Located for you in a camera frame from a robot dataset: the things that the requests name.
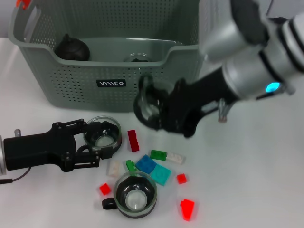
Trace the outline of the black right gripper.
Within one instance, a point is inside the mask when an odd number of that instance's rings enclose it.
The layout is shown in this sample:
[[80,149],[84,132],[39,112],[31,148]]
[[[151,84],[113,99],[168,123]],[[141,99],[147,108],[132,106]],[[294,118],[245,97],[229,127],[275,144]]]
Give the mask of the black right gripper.
[[182,134],[190,138],[195,134],[200,120],[218,110],[202,111],[202,107],[221,99],[230,105],[235,102],[235,95],[228,87],[223,70],[218,68],[193,84],[179,80],[162,104],[161,126],[170,133]]

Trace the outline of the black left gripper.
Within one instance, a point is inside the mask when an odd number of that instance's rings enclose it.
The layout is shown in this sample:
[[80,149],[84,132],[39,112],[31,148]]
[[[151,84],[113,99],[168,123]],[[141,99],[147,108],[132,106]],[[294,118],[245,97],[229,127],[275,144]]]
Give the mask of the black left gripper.
[[27,135],[3,140],[4,158],[9,171],[54,164],[62,171],[98,168],[100,160],[110,159],[112,147],[94,149],[81,146],[76,151],[74,135],[96,132],[105,122],[87,123],[84,119],[68,123],[54,123],[46,133]]

